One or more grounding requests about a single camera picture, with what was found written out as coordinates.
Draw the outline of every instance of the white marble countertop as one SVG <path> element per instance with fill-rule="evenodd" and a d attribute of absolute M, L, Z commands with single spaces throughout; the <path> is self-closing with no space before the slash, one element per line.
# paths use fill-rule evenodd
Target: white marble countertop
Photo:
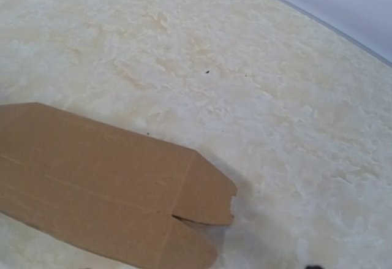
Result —
<path fill-rule="evenodd" d="M 0 102 L 199 150 L 215 269 L 392 267 L 392 69 L 276 0 L 1 0 Z M 0 216 L 9 269 L 129 269 Z"/>

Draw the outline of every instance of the torn cardboard edge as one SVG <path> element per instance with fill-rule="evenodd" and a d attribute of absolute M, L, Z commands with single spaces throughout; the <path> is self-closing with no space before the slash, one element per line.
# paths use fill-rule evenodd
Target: torn cardboard edge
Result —
<path fill-rule="evenodd" d="M 234 183 L 196 151 L 47 105 L 0 106 L 1 212 L 145 269 L 205 269 L 180 219 L 230 225 Z"/>

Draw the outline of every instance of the brown cardboard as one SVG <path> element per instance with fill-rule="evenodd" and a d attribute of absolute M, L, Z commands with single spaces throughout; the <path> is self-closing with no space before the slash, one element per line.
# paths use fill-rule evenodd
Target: brown cardboard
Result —
<path fill-rule="evenodd" d="M 236 194 L 194 150 L 37 103 L 0 106 L 0 186 L 2 213 L 146 269 L 209 268 L 179 219 L 229 225 Z"/>

